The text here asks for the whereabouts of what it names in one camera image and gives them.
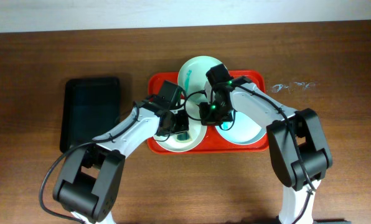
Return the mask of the white plate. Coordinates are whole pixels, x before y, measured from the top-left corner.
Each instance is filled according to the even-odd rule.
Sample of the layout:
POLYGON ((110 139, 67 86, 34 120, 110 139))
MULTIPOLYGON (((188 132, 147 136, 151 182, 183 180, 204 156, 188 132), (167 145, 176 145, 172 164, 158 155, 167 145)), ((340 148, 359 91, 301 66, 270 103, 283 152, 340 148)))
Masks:
MULTIPOLYGON (((171 111, 175 112, 177 110, 185 110, 188 115, 191 115, 195 119, 200 119, 199 108, 193 102, 187 102, 185 108, 183 106, 184 100, 181 100, 181 107, 173 109, 171 111)), ((176 136, 178 134, 171 134, 167 136, 153 136, 153 141, 157 143, 160 148, 164 149, 164 152, 187 152, 196 148, 204 139, 207 132, 207 127, 201 125, 200 121, 195 121, 189 118, 189 130, 188 130, 192 140, 189 142, 177 142, 176 136)))

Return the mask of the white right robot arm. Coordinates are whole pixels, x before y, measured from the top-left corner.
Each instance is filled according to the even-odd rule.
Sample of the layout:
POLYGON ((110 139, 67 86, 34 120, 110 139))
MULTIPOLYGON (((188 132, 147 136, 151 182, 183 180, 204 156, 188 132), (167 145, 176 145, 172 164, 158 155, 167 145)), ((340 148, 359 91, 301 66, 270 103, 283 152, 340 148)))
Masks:
POLYGON ((249 78, 208 78, 209 111, 235 110, 266 129, 272 168, 283 185, 280 223, 313 223, 316 190, 332 167, 332 154, 317 113, 287 107, 249 78))

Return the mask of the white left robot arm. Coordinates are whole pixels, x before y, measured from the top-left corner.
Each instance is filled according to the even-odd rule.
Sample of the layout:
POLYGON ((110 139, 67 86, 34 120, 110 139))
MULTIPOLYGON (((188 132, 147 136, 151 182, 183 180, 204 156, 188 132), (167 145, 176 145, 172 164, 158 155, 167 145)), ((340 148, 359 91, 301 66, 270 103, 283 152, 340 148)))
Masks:
POLYGON ((124 163, 153 136, 169 137, 188 130, 185 100, 151 95, 135 102, 127 118, 91 141, 73 146, 53 164, 63 162, 52 196, 78 223, 113 223, 124 163))

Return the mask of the green yellow sponge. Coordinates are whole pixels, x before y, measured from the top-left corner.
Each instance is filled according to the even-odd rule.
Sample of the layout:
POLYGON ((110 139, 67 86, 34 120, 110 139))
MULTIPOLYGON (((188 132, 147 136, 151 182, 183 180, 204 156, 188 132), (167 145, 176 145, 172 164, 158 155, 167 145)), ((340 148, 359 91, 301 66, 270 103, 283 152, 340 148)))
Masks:
POLYGON ((189 141, 191 141, 191 140, 192 140, 192 138, 191 138, 191 136, 190 136, 190 134, 189 134, 188 131, 183 132, 183 133, 179 133, 179 134, 176 136, 176 141, 177 141, 177 142, 189 142, 189 141))

